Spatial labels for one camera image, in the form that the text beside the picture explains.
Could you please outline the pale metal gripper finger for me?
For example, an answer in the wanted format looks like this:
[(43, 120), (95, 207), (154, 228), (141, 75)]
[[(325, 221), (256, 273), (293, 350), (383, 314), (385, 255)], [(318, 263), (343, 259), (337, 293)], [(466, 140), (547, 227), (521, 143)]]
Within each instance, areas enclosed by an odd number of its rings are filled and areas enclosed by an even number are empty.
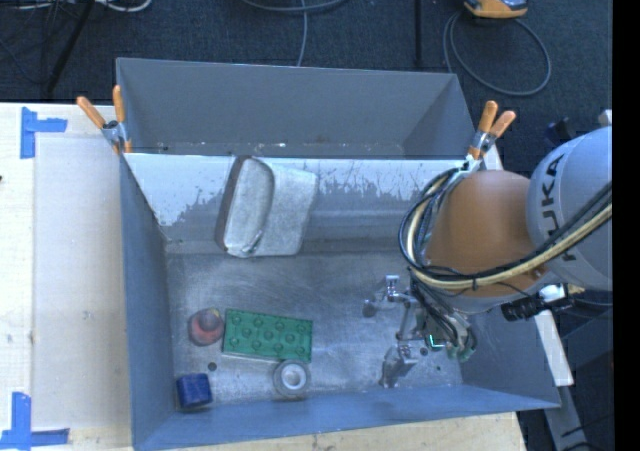
[(399, 287), (398, 275), (386, 275), (365, 297), (362, 304), (362, 316), (372, 318), (378, 313), (390, 310), (409, 301), (407, 290)]
[(418, 356), (409, 344), (391, 346), (382, 362), (379, 384), (383, 388), (395, 388), (399, 379), (405, 377), (418, 361)]

